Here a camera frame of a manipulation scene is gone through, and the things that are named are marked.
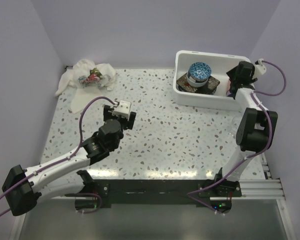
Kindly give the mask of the purple plastic cup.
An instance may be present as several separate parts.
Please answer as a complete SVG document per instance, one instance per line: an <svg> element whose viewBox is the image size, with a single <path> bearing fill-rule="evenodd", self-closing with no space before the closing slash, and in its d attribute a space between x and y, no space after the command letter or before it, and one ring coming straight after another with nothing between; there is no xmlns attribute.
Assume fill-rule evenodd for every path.
<svg viewBox="0 0 300 240"><path fill-rule="evenodd" d="M235 95L231 92L227 92L226 96L229 97L229 98L233 98L233 99L235 98Z"/></svg>

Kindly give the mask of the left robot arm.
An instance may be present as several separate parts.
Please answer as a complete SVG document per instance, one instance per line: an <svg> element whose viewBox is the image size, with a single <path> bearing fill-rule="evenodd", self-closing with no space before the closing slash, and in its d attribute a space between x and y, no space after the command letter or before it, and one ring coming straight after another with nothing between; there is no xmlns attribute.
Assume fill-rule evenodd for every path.
<svg viewBox="0 0 300 240"><path fill-rule="evenodd" d="M41 165L12 167L3 183L2 191L13 216L32 210L43 198L43 189L53 181L73 171L93 165L107 158L119 148L125 130L134 126L136 113L131 103L121 100L113 107L103 107L104 124L77 148Z"/></svg>

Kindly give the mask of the blue patterned small bowl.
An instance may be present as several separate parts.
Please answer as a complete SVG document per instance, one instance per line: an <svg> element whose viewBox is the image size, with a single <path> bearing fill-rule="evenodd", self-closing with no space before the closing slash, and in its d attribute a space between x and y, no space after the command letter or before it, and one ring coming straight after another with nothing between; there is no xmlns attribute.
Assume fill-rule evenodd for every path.
<svg viewBox="0 0 300 240"><path fill-rule="evenodd" d="M204 62L193 63L187 72L187 77L194 79L196 82L206 81L212 74L211 67Z"/></svg>

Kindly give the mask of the orange plastic cup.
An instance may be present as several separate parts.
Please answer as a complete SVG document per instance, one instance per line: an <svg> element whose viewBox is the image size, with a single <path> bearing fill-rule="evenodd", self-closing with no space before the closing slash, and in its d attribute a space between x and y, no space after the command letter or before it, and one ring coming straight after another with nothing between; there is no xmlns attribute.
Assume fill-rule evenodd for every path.
<svg viewBox="0 0 300 240"><path fill-rule="evenodd" d="M226 95L231 94L231 83L232 83L231 80L228 79Z"/></svg>

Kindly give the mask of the clear glass cup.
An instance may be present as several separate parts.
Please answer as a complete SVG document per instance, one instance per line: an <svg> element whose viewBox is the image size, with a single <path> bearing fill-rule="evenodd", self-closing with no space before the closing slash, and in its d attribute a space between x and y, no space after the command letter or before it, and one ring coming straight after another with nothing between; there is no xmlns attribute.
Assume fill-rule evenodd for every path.
<svg viewBox="0 0 300 240"><path fill-rule="evenodd" d="M231 135L233 138L236 137L240 122L241 122L241 117L236 116L230 121L230 124L227 127L227 133Z"/></svg>

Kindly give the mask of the cream bowl blue pattern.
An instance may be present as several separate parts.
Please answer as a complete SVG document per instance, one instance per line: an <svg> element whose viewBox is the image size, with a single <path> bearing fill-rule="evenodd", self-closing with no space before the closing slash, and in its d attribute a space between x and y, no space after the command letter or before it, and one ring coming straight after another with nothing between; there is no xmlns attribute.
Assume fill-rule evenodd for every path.
<svg viewBox="0 0 300 240"><path fill-rule="evenodd" d="M211 76L210 74L207 74L202 71L200 72L188 71L186 73L186 80L192 87L200 88L203 87L208 82L210 76Z"/></svg>

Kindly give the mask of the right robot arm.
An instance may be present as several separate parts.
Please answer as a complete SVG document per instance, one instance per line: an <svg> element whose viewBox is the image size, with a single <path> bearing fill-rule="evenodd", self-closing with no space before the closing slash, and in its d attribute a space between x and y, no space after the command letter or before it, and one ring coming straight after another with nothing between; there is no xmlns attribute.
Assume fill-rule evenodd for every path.
<svg viewBox="0 0 300 240"><path fill-rule="evenodd" d="M236 148L228 163L214 177L212 191L227 197L240 190L239 180L251 160L270 148L278 114L269 111L256 96L253 83L267 71L263 59L240 61L226 74L229 93L239 104L242 117L235 134Z"/></svg>

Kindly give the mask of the black floral square plate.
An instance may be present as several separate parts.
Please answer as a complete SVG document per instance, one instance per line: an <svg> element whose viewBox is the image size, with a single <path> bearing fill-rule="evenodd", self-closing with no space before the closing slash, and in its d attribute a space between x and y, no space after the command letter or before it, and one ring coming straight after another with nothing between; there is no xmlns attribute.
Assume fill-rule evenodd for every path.
<svg viewBox="0 0 300 240"><path fill-rule="evenodd" d="M202 95L214 95L217 91L217 87L220 84L220 81L213 76L210 76L207 82L200 87L191 86L186 78L186 74L181 76L177 81L177 88L181 92L193 93L193 94L202 94Z"/></svg>

